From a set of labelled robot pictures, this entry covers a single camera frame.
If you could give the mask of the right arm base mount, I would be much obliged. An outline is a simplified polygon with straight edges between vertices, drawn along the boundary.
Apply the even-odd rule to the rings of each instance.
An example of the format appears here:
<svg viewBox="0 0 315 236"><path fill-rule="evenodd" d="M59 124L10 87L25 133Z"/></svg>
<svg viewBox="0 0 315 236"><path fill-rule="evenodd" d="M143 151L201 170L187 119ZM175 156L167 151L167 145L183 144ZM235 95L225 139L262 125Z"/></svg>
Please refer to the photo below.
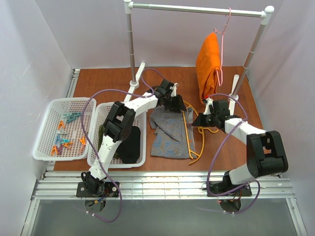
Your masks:
<svg viewBox="0 0 315 236"><path fill-rule="evenodd" d="M229 196L242 195L245 197L252 196L252 190L251 190L249 183L240 184L240 185L230 185L230 184L224 184L223 182L210 182L209 188L213 194L221 194L221 193L231 191L232 189L236 188L235 191L228 193L228 195Z"/></svg>

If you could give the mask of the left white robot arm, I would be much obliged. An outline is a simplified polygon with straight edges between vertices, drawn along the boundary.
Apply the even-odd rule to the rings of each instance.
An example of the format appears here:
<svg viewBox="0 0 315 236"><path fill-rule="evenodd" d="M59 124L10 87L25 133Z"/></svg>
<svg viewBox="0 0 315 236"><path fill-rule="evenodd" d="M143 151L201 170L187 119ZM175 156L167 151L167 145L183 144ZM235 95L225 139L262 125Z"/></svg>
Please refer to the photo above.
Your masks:
<svg viewBox="0 0 315 236"><path fill-rule="evenodd" d="M87 141L94 150L96 160L88 172L83 172L81 178L86 190L93 196L104 192L104 179L108 178L108 169L119 145L127 140L132 133L133 122L138 115L163 105L166 110L173 112L185 111L183 99L177 94L177 83L166 79L155 88L149 88L143 95L135 95L128 102L116 101L103 124L104 134L99 150L96 150L89 138Z"/></svg>

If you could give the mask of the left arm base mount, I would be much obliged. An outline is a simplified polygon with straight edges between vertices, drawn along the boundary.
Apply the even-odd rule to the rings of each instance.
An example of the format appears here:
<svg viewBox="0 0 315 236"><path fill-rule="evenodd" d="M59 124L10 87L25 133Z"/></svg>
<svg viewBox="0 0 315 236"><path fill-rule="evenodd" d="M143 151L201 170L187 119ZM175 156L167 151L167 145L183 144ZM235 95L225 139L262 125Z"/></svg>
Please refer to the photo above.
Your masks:
<svg viewBox="0 0 315 236"><path fill-rule="evenodd" d="M105 182L98 188L96 193L91 193L85 187L83 182L77 185L76 197L78 198L101 198L101 197L118 197L118 188L112 182Z"/></svg>

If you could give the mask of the grey striped underwear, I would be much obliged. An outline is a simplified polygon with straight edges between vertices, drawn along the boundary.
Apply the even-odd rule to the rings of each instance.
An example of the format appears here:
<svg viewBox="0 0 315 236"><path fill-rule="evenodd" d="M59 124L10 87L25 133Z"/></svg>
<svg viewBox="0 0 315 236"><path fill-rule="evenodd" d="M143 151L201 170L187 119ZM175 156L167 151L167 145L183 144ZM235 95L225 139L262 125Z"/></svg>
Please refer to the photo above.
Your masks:
<svg viewBox="0 0 315 236"><path fill-rule="evenodd" d="M155 130L151 156L170 159L195 159L192 123L193 109L175 113L158 106L150 114L149 123Z"/></svg>

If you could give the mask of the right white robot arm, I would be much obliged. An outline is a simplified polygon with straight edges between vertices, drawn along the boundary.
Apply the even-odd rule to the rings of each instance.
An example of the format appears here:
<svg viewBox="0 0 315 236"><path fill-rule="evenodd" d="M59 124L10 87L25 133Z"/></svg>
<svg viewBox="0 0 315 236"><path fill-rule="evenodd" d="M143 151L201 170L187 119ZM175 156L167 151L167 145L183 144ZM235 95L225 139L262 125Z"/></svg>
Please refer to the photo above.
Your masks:
<svg viewBox="0 0 315 236"><path fill-rule="evenodd" d="M256 128L239 116L231 114L226 100L204 100L205 111L199 113L193 126L216 127L246 145L246 164L224 173L222 181L206 181L209 196L231 194L253 180L288 170L283 141L278 131Z"/></svg>

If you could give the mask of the yellow plastic hanger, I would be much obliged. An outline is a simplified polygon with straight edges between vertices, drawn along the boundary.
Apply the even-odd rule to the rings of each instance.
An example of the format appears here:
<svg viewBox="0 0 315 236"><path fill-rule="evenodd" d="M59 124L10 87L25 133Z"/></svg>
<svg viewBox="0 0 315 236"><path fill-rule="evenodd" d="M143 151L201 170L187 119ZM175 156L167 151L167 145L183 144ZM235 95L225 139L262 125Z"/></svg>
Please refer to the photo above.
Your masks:
<svg viewBox="0 0 315 236"><path fill-rule="evenodd" d="M197 153L195 151L193 151L191 148L190 148L190 141L189 141L189 135L188 135L188 123L186 122L186 117L185 117L185 114L183 113L183 120L184 120L184 124L186 125L185 126L185 134L186 134L186 139L187 139L187 145L188 145L188 152L189 152L189 157L190 159L192 160L189 165L192 165L194 163L196 163L200 157L202 156L203 154L203 151L204 151L204 148L205 148L205 131L209 131L210 133L212 134L216 134L218 133L219 129L217 128L215 131L214 130L211 130L210 128L208 127L198 127L198 132L201 134L201 137L202 137L202 145L201 145L201 150L200 150L200 153Z"/></svg>

